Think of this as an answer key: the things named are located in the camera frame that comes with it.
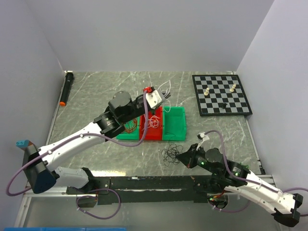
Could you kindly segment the blue brown brick tower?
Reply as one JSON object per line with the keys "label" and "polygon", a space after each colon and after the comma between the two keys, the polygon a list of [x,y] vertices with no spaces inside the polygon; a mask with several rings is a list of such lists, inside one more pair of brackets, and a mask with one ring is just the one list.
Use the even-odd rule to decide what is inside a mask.
{"label": "blue brown brick tower", "polygon": [[31,146],[33,143],[29,140],[19,140],[16,142],[16,146],[21,150],[25,151],[28,146]]}

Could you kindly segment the red plastic bin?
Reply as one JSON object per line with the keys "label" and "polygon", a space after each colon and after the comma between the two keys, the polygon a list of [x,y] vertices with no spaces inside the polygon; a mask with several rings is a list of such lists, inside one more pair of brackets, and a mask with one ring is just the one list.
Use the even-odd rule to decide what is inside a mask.
{"label": "red plastic bin", "polygon": [[[148,129],[144,140],[161,141],[163,132],[163,108],[160,106],[157,110],[155,110],[154,114],[149,112],[148,117]],[[142,115],[139,119],[139,139],[141,139],[144,133],[145,116]]]}

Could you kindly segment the white chess piece left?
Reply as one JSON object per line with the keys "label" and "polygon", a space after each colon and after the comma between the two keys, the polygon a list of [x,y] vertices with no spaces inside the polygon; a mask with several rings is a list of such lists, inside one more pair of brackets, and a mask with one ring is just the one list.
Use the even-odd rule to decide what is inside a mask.
{"label": "white chess piece left", "polygon": [[205,96],[208,96],[209,95],[209,88],[206,88],[205,92],[204,92],[204,95]]}

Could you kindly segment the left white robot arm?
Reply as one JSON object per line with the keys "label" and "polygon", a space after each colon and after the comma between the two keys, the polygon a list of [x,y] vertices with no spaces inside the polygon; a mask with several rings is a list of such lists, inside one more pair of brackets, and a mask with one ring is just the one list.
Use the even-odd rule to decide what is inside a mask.
{"label": "left white robot arm", "polygon": [[109,101],[106,110],[87,126],[74,134],[50,145],[36,147],[29,140],[22,140],[16,146],[24,151],[23,171],[35,194],[45,192],[53,186],[75,187],[83,193],[95,188],[93,175],[88,168],[71,169],[61,167],[66,159],[124,132],[125,123],[154,112],[169,97],[167,91],[149,87],[132,100],[126,91],[117,92]]}

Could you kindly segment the green plastic bin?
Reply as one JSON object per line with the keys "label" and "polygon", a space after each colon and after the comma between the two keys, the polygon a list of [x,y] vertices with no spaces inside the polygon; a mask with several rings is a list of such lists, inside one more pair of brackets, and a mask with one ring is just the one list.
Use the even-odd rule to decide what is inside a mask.
{"label": "green plastic bin", "polygon": [[184,107],[165,106],[162,123],[163,141],[185,141],[187,126]]}
{"label": "green plastic bin", "polygon": [[139,118],[135,118],[125,124],[125,130],[117,135],[118,140],[139,140]]}

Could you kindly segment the aluminium rail frame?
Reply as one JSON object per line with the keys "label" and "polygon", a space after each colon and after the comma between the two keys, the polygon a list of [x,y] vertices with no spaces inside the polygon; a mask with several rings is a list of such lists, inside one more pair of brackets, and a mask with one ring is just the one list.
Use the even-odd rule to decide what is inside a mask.
{"label": "aluminium rail frame", "polygon": [[27,191],[23,194],[21,205],[17,213],[17,217],[14,223],[15,228],[20,228],[24,226],[26,216],[30,207],[31,199],[36,197],[46,197],[46,198],[56,198],[56,197],[68,197],[66,193],[66,187],[54,187],[46,192],[35,194],[32,191]]}

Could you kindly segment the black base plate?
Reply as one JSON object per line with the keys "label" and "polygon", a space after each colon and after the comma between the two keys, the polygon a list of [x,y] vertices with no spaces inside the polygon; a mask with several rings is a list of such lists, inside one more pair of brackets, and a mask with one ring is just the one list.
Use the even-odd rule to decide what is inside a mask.
{"label": "black base plate", "polygon": [[221,193],[228,185],[215,175],[94,177],[83,189],[67,187],[68,195],[93,195],[98,205],[123,203],[183,202],[207,203],[207,196]]}

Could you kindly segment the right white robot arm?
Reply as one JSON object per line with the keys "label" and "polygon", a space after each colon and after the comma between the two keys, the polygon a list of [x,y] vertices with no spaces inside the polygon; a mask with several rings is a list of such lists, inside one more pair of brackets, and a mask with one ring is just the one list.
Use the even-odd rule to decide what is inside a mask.
{"label": "right white robot arm", "polygon": [[205,151],[193,144],[176,158],[187,168],[199,166],[211,172],[209,179],[195,184],[196,190],[211,194],[233,192],[260,205],[284,226],[294,227],[299,223],[302,195],[282,192],[243,165],[225,160],[217,148]]}

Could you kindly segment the black grey chessboard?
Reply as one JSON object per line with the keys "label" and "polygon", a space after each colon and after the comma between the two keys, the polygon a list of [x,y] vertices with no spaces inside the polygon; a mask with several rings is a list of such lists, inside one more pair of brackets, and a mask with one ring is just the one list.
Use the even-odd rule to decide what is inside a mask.
{"label": "black grey chessboard", "polygon": [[[249,116],[252,109],[238,75],[192,75],[200,116]],[[209,88],[209,95],[204,92]]]}

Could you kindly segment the black marker orange cap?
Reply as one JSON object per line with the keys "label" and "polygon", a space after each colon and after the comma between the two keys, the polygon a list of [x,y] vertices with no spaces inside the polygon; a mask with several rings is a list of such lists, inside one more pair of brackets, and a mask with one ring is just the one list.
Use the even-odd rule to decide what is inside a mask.
{"label": "black marker orange cap", "polygon": [[59,102],[60,106],[66,106],[74,79],[75,77],[72,72],[66,73],[64,86],[63,86],[63,90],[62,90],[62,94],[61,94],[60,102]]}

